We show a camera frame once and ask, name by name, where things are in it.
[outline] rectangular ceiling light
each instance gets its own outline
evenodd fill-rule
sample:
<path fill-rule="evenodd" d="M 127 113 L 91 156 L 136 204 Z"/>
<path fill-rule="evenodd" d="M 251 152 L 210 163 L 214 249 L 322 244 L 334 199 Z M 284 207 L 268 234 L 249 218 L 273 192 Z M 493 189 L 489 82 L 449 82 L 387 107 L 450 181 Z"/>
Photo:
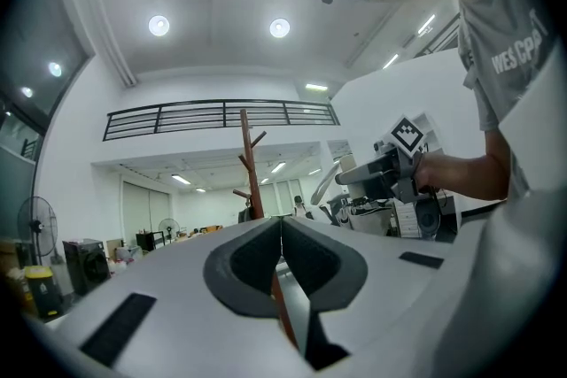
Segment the rectangular ceiling light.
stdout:
<path fill-rule="evenodd" d="M 279 163 L 274 170 L 272 170 L 272 174 L 278 172 L 283 166 L 285 166 L 284 162 Z"/>
<path fill-rule="evenodd" d="M 422 25 L 422 28 L 420 28 L 420 29 L 417 31 L 417 34 L 418 34 L 418 35 L 421 34 L 421 33 L 425 30 L 425 28 L 431 24 L 431 22 L 432 22 L 434 19 L 435 19 L 435 15 L 433 14 L 429 19 L 427 19 L 427 22 L 425 22 L 425 24 Z"/>
<path fill-rule="evenodd" d="M 387 64 L 384 65 L 384 68 L 382 68 L 383 70 L 385 70 L 388 66 L 390 66 L 393 62 L 396 61 L 396 58 L 398 58 L 399 55 L 396 54 L 395 56 L 392 57 L 392 60 L 390 60 Z"/>
<path fill-rule="evenodd" d="M 329 87 L 325 87 L 324 85 L 307 84 L 305 88 L 309 90 L 327 91 Z"/>
<path fill-rule="evenodd" d="M 176 180 L 180 181 L 183 184 L 191 184 L 187 180 L 185 180 L 182 176 L 179 175 L 171 175 L 171 178 L 175 178 Z"/>

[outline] standing fan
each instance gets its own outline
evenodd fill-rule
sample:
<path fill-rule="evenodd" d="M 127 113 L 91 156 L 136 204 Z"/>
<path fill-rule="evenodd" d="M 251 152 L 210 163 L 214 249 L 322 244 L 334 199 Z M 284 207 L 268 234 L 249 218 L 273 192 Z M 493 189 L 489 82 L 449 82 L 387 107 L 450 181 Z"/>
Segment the standing fan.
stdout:
<path fill-rule="evenodd" d="M 166 238 L 171 243 L 171 233 L 174 233 L 175 238 L 179 235 L 179 224 L 173 219 L 163 219 L 159 223 L 158 230 L 160 232 L 164 232 L 164 234 L 166 234 Z"/>
<path fill-rule="evenodd" d="M 57 240 L 57 218 L 45 199 L 30 197 L 21 205 L 18 232 L 23 243 L 31 244 L 34 263 L 42 265 L 42 257 L 53 252 Z"/>

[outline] wooden stand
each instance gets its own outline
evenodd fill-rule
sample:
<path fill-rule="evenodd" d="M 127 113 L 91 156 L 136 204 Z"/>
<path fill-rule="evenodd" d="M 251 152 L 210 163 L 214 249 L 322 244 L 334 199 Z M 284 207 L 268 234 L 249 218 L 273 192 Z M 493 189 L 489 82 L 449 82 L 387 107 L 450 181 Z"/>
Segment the wooden stand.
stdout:
<path fill-rule="evenodd" d="M 232 192 L 238 196 L 247 198 L 252 204 L 252 218 L 253 219 L 263 219 L 264 218 L 264 208 L 262 207 L 262 200 L 260 197 L 260 187 L 258 186 L 258 177 L 256 176 L 256 165 L 254 164 L 254 154 L 252 149 L 258 145 L 266 135 L 266 131 L 263 131 L 255 140 L 251 142 L 250 140 L 250 127 L 248 126 L 248 114 L 246 109 L 240 111 L 240 121 L 242 123 L 242 137 L 245 143 L 245 154 L 240 155 L 238 158 L 242 164 L 246 167 L 248 171 L 248 178 L 250 180 L 250 192 L 251 194 L 245 194 L 239 190 L 233 190 Z M 285 307 L 284 295 L 282 293 L 282 288 L 280 287 L 280 281 L 277 280 L 276 272 L 272 278 L 272 294 L 276 299 L 277 310 L 280 314 L 280 321 L 283 325 L 283 330 L 285 334 L 290 339 L 290 342 L 298 348 L 297 340 L 295 339 L 295 334 L 293 334 L 293 329 L 291 328 L 290 316 L 287 313 L 287 308 Z"/>

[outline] white ceiling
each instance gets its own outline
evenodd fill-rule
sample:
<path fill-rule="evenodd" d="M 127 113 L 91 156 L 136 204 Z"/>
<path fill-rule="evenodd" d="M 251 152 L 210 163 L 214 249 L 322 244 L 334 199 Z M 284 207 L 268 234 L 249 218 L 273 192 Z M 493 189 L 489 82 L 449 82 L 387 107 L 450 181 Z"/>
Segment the white ceiling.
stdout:
<path fill-rule="evenodd" d="M 320 0 L 103 0 L 103 4 L 134 74 L 195 66 L 222 66 L 224 72 L 226 66 L 257 66 L 276 68 L 280 75 L 302 81 L 344 83 L 385 64 L 429 11 L 438 7 L 441 13 L 447 7 L 440 1 L 400 5 L 335 0 L 325 5 Z M 165 15 L 171 23 L 164 37 L 148 31 L 148 20 L 155 14 Z M 268 31 L 270 22 L 279 17 L 291 23 L 284 39 L 273 38 Z M 439 29 L 441 17 L 435 24 Z"/>
<path fill-rule="evenodd" d="M 344 143 L 333 145 L 333 150 L 342 153 Z M 116 168 L 134 172 L 181 191 L 191 192 L 196 188 L 236 189 L 248 186 L 248 173 L 238 159 L 242 152 L 241 149 L 210 150 L 186 153 L 173 158 L 140 158 L 120 163 Z M 254 148 L 254 162 L 258 182 L 264 178 L 269 178 L 269 182 L 276 182 L 308 176 L 310 172 L 320 168 L 319 143 L 259 145 Z M 272 174 L 271 171 L 280 162 L 285 162 L 285 167 Z M 181 175 L 190 181 L 191 185 L 186 186 L 174 180 L 172 174 Z"/>

